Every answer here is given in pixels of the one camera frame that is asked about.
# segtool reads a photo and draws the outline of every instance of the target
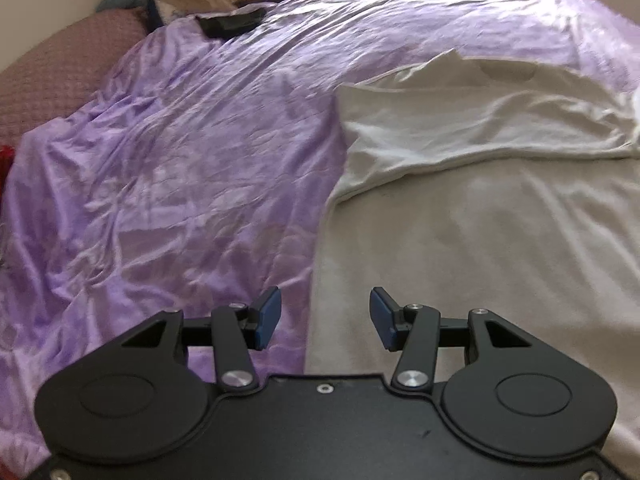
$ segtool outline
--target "bed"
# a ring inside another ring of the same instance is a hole
[[[335,89],[452,48],[617,92],[640,81],[640,28],[594,0],[287,0],[228,43],[192,18],[156,30],[90,102],[26,133],[2,196],[7,468],[24,476],[47,456],[38,387],[159,310],[205,316],[277,285],[282,318],[254,362],[263,378],[302,373],[319,221],[347,149]],[[211,362],[190,356],[208,380]],[[640,450],[610,456],[638,474]]]

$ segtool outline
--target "screw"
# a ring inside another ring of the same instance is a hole
[[[429,382],[429,376],[419,370],[405,370],[396,375],[396,381],[402,384],[402,386],[418,388]]]
[[[253,380],[254,376],[244,370],[230,370],[222,375],[222,382],[234,388],[248,386]]]
[[[71,480],[71,475],[64,469],[54,469],[50,474],[51,480]]]
[[[334,392],[334,387],[330,384],[318,384],[316,391],[319,394],[332,394]]]

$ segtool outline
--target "purple bedsheet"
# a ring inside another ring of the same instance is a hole
[[[593,0],[289,0],[242,38],[157,30],[93,101],[24,136],[2,205],[0,457],[47,455],[52,373],[161,309],[205,316],[269,285],[261,375],[301,372],[314,243],[345,145],[334,89],[457,48],[640,79],[640,29]],[[210,351],[190,365],[211,377]]]

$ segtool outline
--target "black object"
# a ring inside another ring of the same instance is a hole
[[[163,312],[54,375],[35,415],[52,458],[30,480],[623,480],[598,453],[616,399],[597,374],[485,309],[467,320],[400,307],[370,316],[402,355],[381,376],[271,376],[247,348],[280,317],[273,287],[209,318]],[[216,383],[186,367],[213,346]],[[438,347],[467,366],[434,383]]]
[[[251,32],[262,23],[267,15],[266,9],[255,9],[245,14],[233,16],[217,16],[215,18],[201,18],[196,16],[205,36],[214,40],[230,40],[241,34]]]

